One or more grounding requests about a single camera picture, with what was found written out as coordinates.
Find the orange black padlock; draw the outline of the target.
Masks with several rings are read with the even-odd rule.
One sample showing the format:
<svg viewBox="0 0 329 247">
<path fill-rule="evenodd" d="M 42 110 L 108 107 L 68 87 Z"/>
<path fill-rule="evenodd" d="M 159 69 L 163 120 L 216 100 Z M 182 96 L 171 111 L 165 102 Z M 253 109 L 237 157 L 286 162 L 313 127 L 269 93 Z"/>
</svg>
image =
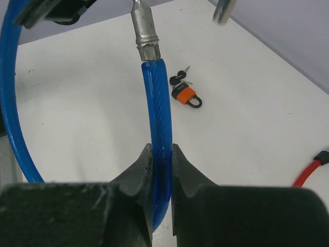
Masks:
<svg viewBox="0 0 329 247">
<path fill-rule="evenodd" d="M 171 96 L 184 105 L 189 105 L 194 109 L 198 109 L 203 105 L 202 100 L 186 82 L 182 82 L 173 87 Z"/>
</svg>

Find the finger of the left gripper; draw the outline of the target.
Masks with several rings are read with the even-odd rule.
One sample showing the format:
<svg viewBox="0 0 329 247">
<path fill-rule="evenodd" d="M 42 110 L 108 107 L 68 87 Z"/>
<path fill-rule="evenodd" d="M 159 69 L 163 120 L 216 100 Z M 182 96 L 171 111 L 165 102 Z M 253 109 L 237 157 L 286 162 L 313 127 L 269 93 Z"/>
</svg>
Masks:
<svg viewBox="0 0 329 247">
<path fill-rule="evenodd" d="M 96 0 L 32 0 L 19 12 L 13 23 L 32 28 L 39 21 L 73 25 Z"/>
</svg>

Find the red cable lock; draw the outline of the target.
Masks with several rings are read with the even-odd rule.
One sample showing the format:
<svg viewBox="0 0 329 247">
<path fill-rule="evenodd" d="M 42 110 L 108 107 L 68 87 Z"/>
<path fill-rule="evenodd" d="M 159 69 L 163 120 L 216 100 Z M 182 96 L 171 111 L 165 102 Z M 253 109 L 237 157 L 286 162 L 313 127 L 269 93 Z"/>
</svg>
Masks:
<svg viewBox="0 0 329 247">
<path fill-rule="evenodd" d="M 312 173 L 319 168 L 328 164 L 328 150 L 320 151 L 313 159 L 313 161 L 305 167 L 295 181 L 292 184 L 292 187 L 302 187 L 306 180 L 312 175 Z"/>
</svg>

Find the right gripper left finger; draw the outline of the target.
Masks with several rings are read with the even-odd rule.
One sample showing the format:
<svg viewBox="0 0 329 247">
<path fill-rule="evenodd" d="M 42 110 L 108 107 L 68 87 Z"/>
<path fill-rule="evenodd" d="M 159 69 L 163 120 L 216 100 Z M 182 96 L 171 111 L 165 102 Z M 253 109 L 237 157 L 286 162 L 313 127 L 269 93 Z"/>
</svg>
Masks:
<svg viewBox="0 0 329 247">
<path fill-rule="evenodd" d="M 151 246 L 152 148 L 106 183 L 20 183 L 1 190 L 1 246 Z"/>
</svg>

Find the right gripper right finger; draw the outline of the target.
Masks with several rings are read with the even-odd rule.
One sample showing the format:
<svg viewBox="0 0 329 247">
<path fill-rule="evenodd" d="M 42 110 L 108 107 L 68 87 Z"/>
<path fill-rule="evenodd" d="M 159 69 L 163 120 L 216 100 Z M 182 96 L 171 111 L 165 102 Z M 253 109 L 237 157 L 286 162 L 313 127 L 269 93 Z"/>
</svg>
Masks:
<svg viewBox="0 0 329 247">
<path fill-rule="evenodd" d="M 178 246 L 328 246 L 328 211 L 313 191 L 217 185 L 178 145 L 171 202 Z"/>
</svg>

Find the blue cable lock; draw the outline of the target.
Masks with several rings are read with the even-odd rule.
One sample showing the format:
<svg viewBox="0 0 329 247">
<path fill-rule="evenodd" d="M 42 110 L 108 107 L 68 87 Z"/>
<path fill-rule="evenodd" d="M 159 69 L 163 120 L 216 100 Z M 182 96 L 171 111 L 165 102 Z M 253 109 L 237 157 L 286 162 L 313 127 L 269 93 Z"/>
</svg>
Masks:
<svg viewBox="0 0 329 247">
<path fill-rule="evenodd" d="M 27 149 L 19 122 L 15 94 L 15 63 L 22 28 L 13 23 L 28 1 L 10 1 L 1 28 L 1 110 L 8 139 L 29 182 L 42 182 Z M 153 229 L 163 221 L 171 196 L 172 122 L 167 70 L 161 58 L 159 38 L 151 8 L 134 1 L 131 17 L 136 45 L 142 60 L 153 157 Z"/>
</svg>

